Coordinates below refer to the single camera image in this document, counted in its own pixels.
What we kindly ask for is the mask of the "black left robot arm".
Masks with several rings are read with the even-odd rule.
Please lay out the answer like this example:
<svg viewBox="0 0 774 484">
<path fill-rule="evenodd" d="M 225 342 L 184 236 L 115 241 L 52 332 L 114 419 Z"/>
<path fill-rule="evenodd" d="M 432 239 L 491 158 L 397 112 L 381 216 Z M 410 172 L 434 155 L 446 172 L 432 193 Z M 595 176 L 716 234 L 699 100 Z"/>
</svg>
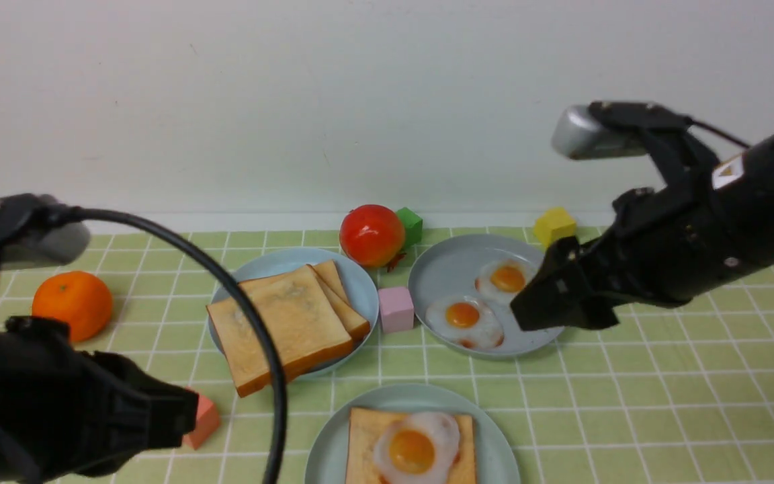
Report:
<svg viewBox="0 0 774 484">
<path fill-rule="evenodd" d="M 133 227 L 174 246 L 210 273 L 250 319 L 273 386 L 262 481 L 279 481 L 288 437 L 286 372 L 249 295 L 205 251 L 128 212 L 21 194 L 0 198 L 0 269 L 74 261 L 88 247 L 88 220 Z M 63 322 L 27 316 L 11 318 L 0 333 L 0 482 L 111 475 L 141 452 L 181 446 L 196 428 L 196 392 L 149 376 L 126 356 L 75 350 L 69 336 Z"/>
</svg>

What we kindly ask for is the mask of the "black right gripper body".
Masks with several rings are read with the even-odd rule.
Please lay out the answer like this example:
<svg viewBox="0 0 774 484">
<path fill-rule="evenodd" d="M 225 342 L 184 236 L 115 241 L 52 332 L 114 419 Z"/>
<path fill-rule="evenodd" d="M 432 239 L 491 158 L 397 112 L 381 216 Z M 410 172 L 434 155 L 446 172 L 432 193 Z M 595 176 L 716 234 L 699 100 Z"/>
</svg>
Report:
<svg viewBox="0 0 774 484">
<path fill-rule="evenodd" d="M 664 189 L 630 190 L 613 203 L 615 221 L 585 246 L 585 278 L 611 305 L 679 307 L 750 274 L 725 226 L 712 185 L 719 157 L 690 133 L 687 116 L 640 102 L 592 102 L 589 114 L 639 142 Z"/>
</svg>

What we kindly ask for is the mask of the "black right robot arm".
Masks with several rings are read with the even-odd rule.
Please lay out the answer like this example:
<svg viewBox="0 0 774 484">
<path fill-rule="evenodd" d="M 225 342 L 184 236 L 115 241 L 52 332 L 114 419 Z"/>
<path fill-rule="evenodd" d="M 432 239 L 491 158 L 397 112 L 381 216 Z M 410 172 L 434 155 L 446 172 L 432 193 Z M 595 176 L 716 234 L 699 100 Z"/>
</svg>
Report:
<svg viewBox="0 0 774 484">
<path fill-rule="evenodd" d="M 684 114 L 639 102 L 593 102 L 589 114 L 640 141 L 664 189 L 615 199 L 615 222 L 580 259 L 585 311 L 680 307 L 774 266 L 774 134 L 722 162 Z"/>
</svg>

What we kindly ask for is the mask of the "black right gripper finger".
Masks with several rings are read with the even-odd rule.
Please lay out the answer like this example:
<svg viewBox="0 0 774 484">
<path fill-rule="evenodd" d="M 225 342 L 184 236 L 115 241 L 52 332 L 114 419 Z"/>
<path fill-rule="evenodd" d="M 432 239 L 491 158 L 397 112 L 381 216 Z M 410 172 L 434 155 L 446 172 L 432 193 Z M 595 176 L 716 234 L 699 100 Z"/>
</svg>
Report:
<svg viewBox="0 0 774 484">
<path fill-rule="evenodd" d="M 581 266 L 583 246 L 575 237 L 551 243 L 531 282 L 509 308 L 524 333 L 572 327 L 604 331 L 619 324 L 611 301 L 594 288 Z"/>
</svg>

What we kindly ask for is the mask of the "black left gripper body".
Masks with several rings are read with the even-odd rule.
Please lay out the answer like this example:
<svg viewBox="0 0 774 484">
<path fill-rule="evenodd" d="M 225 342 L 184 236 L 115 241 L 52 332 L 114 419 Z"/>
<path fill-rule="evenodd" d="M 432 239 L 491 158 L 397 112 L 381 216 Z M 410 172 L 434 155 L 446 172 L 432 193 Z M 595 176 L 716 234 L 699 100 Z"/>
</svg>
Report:
<svg viewBox="0 0 774 484">
<path fill-rule="evenodd" d="M 0 333 L 0 481 L 108 475 L 158 448 L 151 385 L 131 359 L 75 350 L 56 325 Z"/>
</svg>

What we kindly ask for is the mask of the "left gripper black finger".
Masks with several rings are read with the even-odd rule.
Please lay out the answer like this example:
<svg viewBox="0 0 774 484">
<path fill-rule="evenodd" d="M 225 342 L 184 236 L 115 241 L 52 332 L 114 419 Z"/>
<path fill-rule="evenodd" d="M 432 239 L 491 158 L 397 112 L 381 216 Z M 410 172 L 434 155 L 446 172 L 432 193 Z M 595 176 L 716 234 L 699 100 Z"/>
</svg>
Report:
<svg viewBox="0 0 774 484">
<path fill-rule="evenodd" d="M 93 448 L 105 460 L 181 446 L 196 428 L 199 395 L 157 380 L 126 356 L 91 355 Z"/>
</svg>

